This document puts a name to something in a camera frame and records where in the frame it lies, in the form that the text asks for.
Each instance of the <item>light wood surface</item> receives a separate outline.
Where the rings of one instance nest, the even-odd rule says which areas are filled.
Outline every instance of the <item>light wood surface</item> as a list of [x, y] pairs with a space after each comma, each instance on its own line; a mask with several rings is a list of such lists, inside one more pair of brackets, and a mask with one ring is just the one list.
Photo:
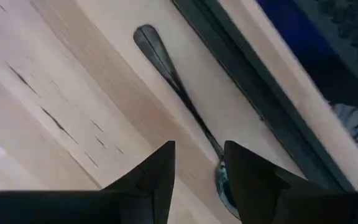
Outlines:
[[254, 0], [219, 0], [311, 130], [358, 190], [358, 148]]
[[239, 223], [208, 140], [132, 40], [145, 23], [221, 144], [302, 176], [169, 0], [0, 0], [0, 190], [101, 189], [175, 140], [169, 223]]

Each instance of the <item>metal spoon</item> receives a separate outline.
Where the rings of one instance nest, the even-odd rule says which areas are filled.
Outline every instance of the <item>metal spoon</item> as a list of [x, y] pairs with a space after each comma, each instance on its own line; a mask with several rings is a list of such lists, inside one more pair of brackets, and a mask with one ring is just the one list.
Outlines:
[[216, 155], [219, 157], [220, 163], [215, 172], [215, 184], [219, 194], [219, 198], [225, 204], [226, 208], [237, 218], [239, 214], [234, 201], [231, 197], [229, 181], [227, 179], [226, 168], [223, 162], [223, 149], [204, 123], [201, 116], [198, 114], [194, 104], [191, 102], [185, 87], [183, 86], [179, 75], [173, 66], [171, 58], [154, 27], [151, 25], [142, 25], [138, 27], [134, 33], [134, 40], [143, 54], [158, 70], [161, 76], [168, 82], [168, 84], [175, 90], [181, 98], [185, 106], [190, 110], [194, 119], [197, 121], [205, 136], [211, 143]]

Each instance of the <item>wooden surface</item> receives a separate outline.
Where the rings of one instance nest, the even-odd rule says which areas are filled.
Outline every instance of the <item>wooden surface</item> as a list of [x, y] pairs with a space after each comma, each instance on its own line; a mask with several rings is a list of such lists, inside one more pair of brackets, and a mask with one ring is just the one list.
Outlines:
[[329, 155], [358, 190], [358, 148], [253, 0], [219, 0]]
[[101, 189], [176, 140], [169, 223], [239, 223], [208, 140], [132, 40], [145, 23], [219, 143], [302, 176], [169, 0], [0, 0], [0, 190]]

